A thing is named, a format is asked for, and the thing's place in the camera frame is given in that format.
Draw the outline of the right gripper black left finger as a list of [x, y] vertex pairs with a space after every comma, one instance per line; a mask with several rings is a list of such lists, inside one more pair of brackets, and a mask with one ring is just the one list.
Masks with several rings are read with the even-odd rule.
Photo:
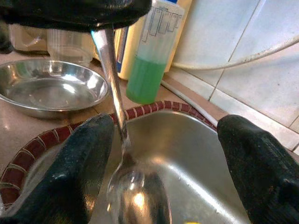
[[2, 224], [87, 224], [104, 178], [114, 121], [99, 114], [78, 126], [34, 188], [21, 194]]

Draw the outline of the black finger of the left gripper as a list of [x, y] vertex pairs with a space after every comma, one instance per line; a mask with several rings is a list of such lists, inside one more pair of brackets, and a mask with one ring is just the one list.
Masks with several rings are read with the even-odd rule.
[[91, 0], [2, 0], [0, 19], [7, 24], [79, 32], [105, 24]]
[[134, 24], [149, 12], [151, 5], [151, 0], [106, 0], [105, 25], [125, 27]]

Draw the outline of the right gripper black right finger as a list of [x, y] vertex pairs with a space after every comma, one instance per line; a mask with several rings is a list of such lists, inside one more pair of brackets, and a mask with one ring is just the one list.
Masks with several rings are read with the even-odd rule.
[[227, 166], [253, 224], [299, 222], [299, 164], [268, 131], [239, 115], [217, 125]]

